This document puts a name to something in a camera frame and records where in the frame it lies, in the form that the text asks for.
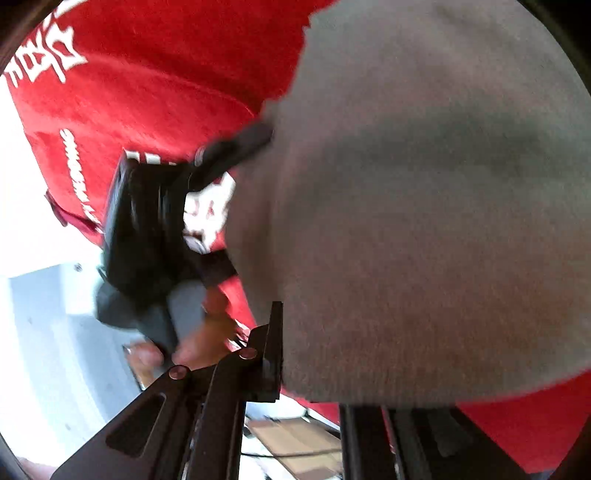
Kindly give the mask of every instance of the white lettering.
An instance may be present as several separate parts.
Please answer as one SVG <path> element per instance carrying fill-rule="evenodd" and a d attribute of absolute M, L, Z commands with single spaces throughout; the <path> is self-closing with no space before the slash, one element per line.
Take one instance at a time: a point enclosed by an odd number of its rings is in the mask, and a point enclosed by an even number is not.
<path fill-rule="evenodd" d="M 153 165 L 160 165 L 160 155 L 155 155 L 153 153 L 146 153 L 146 163 L 151 163 Z"/>
<path fill-rule="evenodd" d="M 66 158 L 68 159 L 67 165 L 70 169 L 70 177 L 72 178 L 72 186 L 74 187 L 74 194 L 78 197 L 82 203 L 82 209 L 84 214 L 92 220 L 94 223 L 100 225 L 100 220 L 93 215 L 94 208 L 88 205 L 90 199 L 86 192 L 86 181 L 82 173 L 82 165 L 80 164 L 80 154 L 78 152 L 78 145 L 76 145 L 76 139 L 74 134 L 68 129 L 60 130 L 60 136 L 64 141 L 66 148 Z"/>
<path fill-rule="evenodd" d="M 64 0 L 60 5 L 56 8 L 55 16 L 56 18 L 60 18 L 63 14 L 68 13 L 70 10 L 74 10 L 78 5 L 81 5 L 88 0 Z"/>
<path fill-rule="evenodd" d="M 35 55 L 40 55 L 41 60 L 37 61 Z M 35 80 L 37 80 L 37 77 L 39 77 L 39 75 L 42 74 L 42 72 L 49 70 L 50 68 L 53 68 L 57 77 L 60 79 L 62 83 L 66 82 L 66 77 L 60 67 L 59 62 L 43 46 L 41 30 L 37 30 L 37 35 L 35 36 L 35 43 L 33 43 L 30 39 L 27 40 L 27 42 L 24 45 L 18 47 L 15 56 L 20 61 L 22 68 L 25 70 L 25 73 L 29 77 L 29 80 L 31 80 L 32 82 L 35 82 Z"/>
<path fill-rule="evenodd" d="M 128 160 L 135 160 L 139 162 L 139 152 L 130 152 L 129 150 L 125 150 L 125 155 L 127 156 Z"/>
<path fill-rule="evenodd" d="M 78 197 L 78 200 L 80 200 L 81 202 L 89 202 L 90 201 L 90 199 L 88 198 L 88 195 L 86 193 L 84 193 L 82 190 L 79 190 L 74 187 L 74 193 Z"/>
<path fill-rule="evenodd" d="M 68 168 L 72 171 L 82 171 L 82 165 L 74 158 L 68 160 Z"/>
<path fill-rule="evenodd" d="M 230 174 L 225 173 L 219 184 L 211 184 L 199 193 L 189 193 L 185 199 L 185 230 L 200 233 L 207 251 L 226 223 L 227 206 L 235 184 Z"/>
<path fill-rule="evenodd" d="M 10 78 L 12 80 L 12 84 L 18 88 L 18 81 L 22 80 L 23 76 L 22 76 L 22 70 L 21 68 L 18 66 L 17 60 L 15 57 L 13 57 L 10 62 L 8 62 L 8 65 L 6 66 L 6 70 L 4 70 L 5 73 L 8 73 L 10 75 Z"/>
<path fill-rule="evenodd" d="M 60 27 L 57 24 L 53 24 L 51 28 L 47 31 L 47 35 L 45 37 L 45 42 L 47 43 L 47 47 L 58 57 L 61 58 L 61 65 L 64 70 L 70 70 L 77 65 L 84 65 L 88 63 L 85 57 L 80 55 L 74 49 L 74 29 L 72 27 L 66 28 L 65 31 L 60 30 Z M 56 43 L 61 43 L 64 45 L 65 49 L 70 53 L 69 55 L 64 55 L 60 50 L 55 48 Z"/>
<path fill-rule="evenodd" d="M 34 83 L 40 74 L 53 69 L 59 81 L 65 83 L 66 71 L 88 63 L 86 57 L 74 48 L 74 29 L 67 27 L 61 30 L 56 23 L 56 19 L 87 1 L 63 1 L 52 14 L 44 18 L 41 27 L 35 33 L 35 41 L 28 39 L 18 48 L 4 71 L 5 74 L 10 75 L 15 88 L 18 88 L 19 81 L 24 79 L 23 70 L 29 80 Z"/>
<path fill-rule="evenodd" d="M 67 128 L 64 130 L 60 130 L 60 136 L 64 140 L 64 142 L 73 142 L 74 141 L 74 134 L 70 132 Z"/>
<path fill-rule="evenodd" d="M 70 170 L 70 177 L 72 177 L 72 180 L 75 181 L 76 183 L 80 183 L 82 185 L 85 185 L 84 175 L 82 174 L 82 172 L 80 170 Z"/>

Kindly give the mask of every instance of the black metal bracket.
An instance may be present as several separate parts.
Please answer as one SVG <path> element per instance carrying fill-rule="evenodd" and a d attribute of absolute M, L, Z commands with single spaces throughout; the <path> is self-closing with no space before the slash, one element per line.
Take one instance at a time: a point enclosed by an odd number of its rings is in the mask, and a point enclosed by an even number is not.
<path fill-rule="evenodd" d="M 456 408 L 341 406 L 340 424 L 346 480 L 530 480 Z"/>
<path fill-rule="evenodd" d="M 213 367 L 168 370 L 52 479 L 237 479 L 246 402 L 279 398 L 282 323 L 274 303 L 246 348 Z"/>

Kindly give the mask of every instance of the wire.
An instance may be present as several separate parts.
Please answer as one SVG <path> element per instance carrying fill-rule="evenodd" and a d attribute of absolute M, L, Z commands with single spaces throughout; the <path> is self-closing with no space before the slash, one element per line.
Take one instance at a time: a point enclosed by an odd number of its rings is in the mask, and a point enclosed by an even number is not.
<path fill-rule="evenodd" d="M 287 455 L 260 455 L 259 453 L 241 453 L 240 455 L 250 458 L 299 458 L 329 455 L 331 453 L 340 453 L 340 451 L 340 448 L 335 448 L 332 450 L 316 450 L 315 452 L 288 453 Z"/>

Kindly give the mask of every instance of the hand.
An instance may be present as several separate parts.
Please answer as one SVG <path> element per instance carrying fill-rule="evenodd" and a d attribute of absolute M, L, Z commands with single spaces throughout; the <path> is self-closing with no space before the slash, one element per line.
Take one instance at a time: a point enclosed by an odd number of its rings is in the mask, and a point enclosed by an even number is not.
<path fill-rule="evenodd" d="M 26 458 L 19 458 L 22 469 L 31 477 L 31 480 L 50 480 L 57 467 L 41 465 L 40 463 L 33 463 Z"/>
<path fill-rule="evenodd" d="M 207 290 L 203 325 L 181 341 L 173 355 L 174 363 L 196 370 L 215 365 L 229 353 L 226 341 L 234 336 L 236 323 L 226 313 L 227 307 L 228 299 L 218 288 Z M 155 380 L 154 369 L 164 361 L 162 353 L 152 342 L 136 343 L 129 350 L 129 366 L 138 381 L 148 387 Z"/>

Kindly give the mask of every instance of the finger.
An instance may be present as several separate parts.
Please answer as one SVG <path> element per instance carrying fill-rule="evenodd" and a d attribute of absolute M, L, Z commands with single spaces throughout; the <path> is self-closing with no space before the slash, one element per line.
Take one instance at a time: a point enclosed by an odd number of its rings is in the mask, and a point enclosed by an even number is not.
<path fill-rule="evenodd" d="M 50 480 L 53 473 L 57 470 L 54 466 L 41 465 L 40 463 L 33 463 L 26 458 L 18 458 L 22 469 L 31 478 L 31 480 Z"/>
<path fill-rule="evenodd" d="M 129 347 L 129 364 L 139 369 L 154 369 L 164 362 L 164 356 L 152 342 L 136 343 Z"/>
<path fill-rule="evenodd" d="M 228 308 L 228 297 L 217 287 L 207 289 L 203 308 L 210 314 L 221 314 Z"/>
<path fill-rule="evenodd" d="M 199 356 L 197 340 L 190 335 L 179 344 L 177 351 L 173 354 L 173 362 L 176 365 L 189 366 Z"/>
<path fill-rule="evenodd" d="M 173 361 L 177 365 L 185 365 L 190 370 L 197 370 L 200 368 L 206 368 L 211 365 L 216 365 L 222 358 L 230 353 L 230 350 L 225 345 L 218 345 L 214 348 L 210 348 L 205 353 L 190 355 L 176 355 L 173 357 Z"/>

